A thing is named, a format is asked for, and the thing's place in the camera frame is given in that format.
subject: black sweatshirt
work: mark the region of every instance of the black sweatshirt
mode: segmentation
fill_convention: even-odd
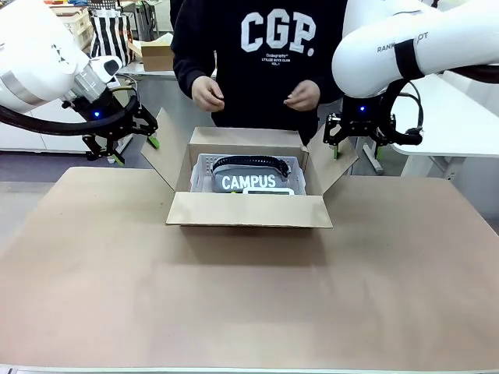
[[[283,104],[305,79],[320,102],[337,100],[331,60],[342,39],[347,0],[184,0],[172,50],[180,88],[214,71],[225,109],[217,126],[298,130],[305,142],[317,131],[317,109]]]

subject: gray plastic crate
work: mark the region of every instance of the gray plastic crate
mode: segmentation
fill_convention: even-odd
[[[197,158],[197,163],[194,165],[193,173],[190,178],[190,192],[213,192],[213,175],[211,174],[213,164],[217,162],[219,158],[230,156],[239,155],[201,153]],[[303,170],[298,164],[298,159],[296,157],[280,156],[275,156],[275,158],[283,160],[291,171],[288,176],[288,185],[286,187],[292,189],[296,195],[306,195],[305,177],[303,176]]]

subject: cardboard box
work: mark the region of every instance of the cardboard box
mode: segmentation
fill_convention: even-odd
[[[166,34],[156,41],[129,42],[129,48],[142,58],[146,72],[168,72],[173,70],[173,51],[171,34]]]
[[[323,195],[357,161],[346,140],[339,157],[323,144],[324,128],[302,145],[297,132],[266,129],[196,128],[190,141],[161,109],[157,138],[161,148],[145,144],[142,153],[175,192],[166,224],[183,226],[257,226],[332,228]],[[306,179],[306,196],[189,192],[200,153],[294,156]]]

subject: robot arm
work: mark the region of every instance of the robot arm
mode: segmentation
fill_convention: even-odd
[[[44,35],[36,38],[33,32]],[[31,132],[83,136],[91,160],[113,156],[118,140],[131,133],[151,136],[155,118],[144,108],[136,88],[123,107],[108,83],[121,68],[116,57],[89,59],[72,34],[41,0],[17,0],[0,11],[0,122]],[[43,121],[22,115],[61,98],[82,123]],[[145,124],[137,125],[135,119]]]
[[[499,2],[475,0],[447,12],[418,0],[376,0],[369,7],[363,0],[347,6],[344,39],[332,62],[345,93],[343,112],[328,119],[325,143],[370,136],[380,145],[420,144],[422,123],[401,134],[391,115],[408,82],[452,70],[499,83],[498,68],[489,65],[499,62]],[[340,131],[331,136],[337,126]]]

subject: cardboard table surface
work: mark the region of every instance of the cardboard table surface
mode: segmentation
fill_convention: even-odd
[[[169,191],[62,177],[0,258],[1,363],[499,368],[499,238],[446,181],[344,177],[328,230],[166,227]]]

